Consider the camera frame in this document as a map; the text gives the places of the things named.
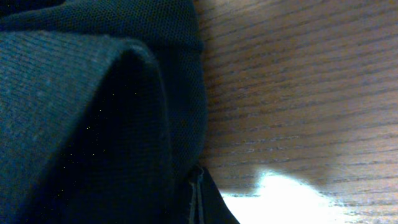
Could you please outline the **black polo shirt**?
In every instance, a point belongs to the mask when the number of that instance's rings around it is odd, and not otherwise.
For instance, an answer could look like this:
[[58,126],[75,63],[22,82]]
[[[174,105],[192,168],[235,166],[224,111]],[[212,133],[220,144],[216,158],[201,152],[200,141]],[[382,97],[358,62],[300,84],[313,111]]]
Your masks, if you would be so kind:
[[169,223],[202,49],[192,1],[2,1],[1,222]]

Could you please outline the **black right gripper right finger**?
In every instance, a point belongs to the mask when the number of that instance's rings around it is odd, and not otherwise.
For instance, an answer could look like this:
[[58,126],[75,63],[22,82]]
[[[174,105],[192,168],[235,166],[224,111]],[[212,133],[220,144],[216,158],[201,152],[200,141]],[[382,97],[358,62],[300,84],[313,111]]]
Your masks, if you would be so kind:
[[205,167],[198,167],[197,223],[239,224],[227,207],[212,176]]

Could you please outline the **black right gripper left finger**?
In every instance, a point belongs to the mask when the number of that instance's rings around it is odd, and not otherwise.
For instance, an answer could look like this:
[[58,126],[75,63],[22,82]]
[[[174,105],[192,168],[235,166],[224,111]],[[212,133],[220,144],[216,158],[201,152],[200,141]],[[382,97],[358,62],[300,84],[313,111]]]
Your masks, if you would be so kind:
[[197,223],[197,178],[195,176],[187,177],[177,187],[169,223]]

